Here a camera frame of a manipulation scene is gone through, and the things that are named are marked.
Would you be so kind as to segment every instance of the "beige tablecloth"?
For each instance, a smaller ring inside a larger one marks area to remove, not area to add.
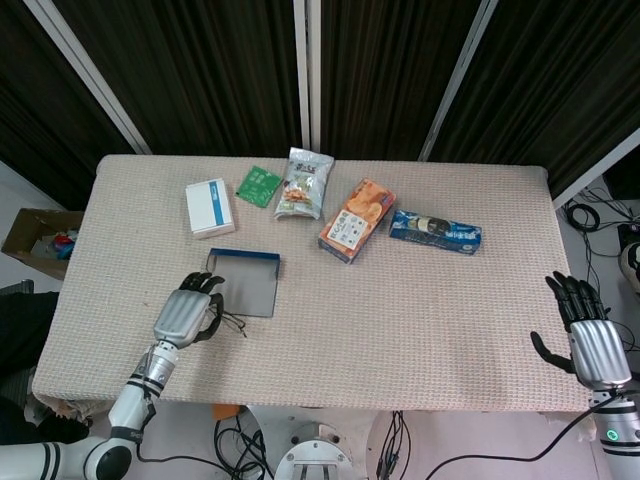
[[[221,327],[181,351],[163,398],[375,409],[579,411],[587,392],[545,364],[567,340],[544,276],[568,271],[537,167],[338,161],[325,218],[367,176],[395,205],[484,229],[475,256],[392,239],[390,215],[345,265],[317,246],[323,221],[275,220],[231,198],[237,231],[194,240],[185,186],[286,160],[109,156],[99,168],[33,390],[55,399],[117,397],[169,293],[211,247],[282,256],[275,314],[248,338]]]

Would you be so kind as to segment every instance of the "white label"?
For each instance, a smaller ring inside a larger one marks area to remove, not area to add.
[[[340,245],[353,249],[368,226],[369,224],[363,218],[346,210],[340,210],[340,214],[329,230],[329,238]]]

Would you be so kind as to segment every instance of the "orange snack box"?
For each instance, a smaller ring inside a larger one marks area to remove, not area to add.
[[[345,263],[353,262],[395,200],[391,190],[363,178],[322,229],[318,245]]]

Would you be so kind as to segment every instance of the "blue snack package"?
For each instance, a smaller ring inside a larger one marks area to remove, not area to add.
[[[473,255],[482,241],[482,228],[396,210],[389,236]]]

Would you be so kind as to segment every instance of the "robotic arm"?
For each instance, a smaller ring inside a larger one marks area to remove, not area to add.
[[[0,447],[3,480],[120,480],[131,464],[144,428],[178,360],[178,350],[210,339],[224,312],[220,293],[210,294],[221,277],[192,273],[174,290],[153,328],[156,344],[147,349],[109,412],[108,439],[89,437],[71,445],[39,443]],[[211,324],[201,331],[210,308]]]
[[[531,332],[533,346],[545,362],[575,374],[591,390],[590,407],[608,402],[594,413],[594,419],[612,478],[637,479],[640,416],[636,404],[625,394],[632,375],[618,332],[591,285],[558,272],[553,276],[546,280],[558,302],[571,358],[552,354],[536,332]]]

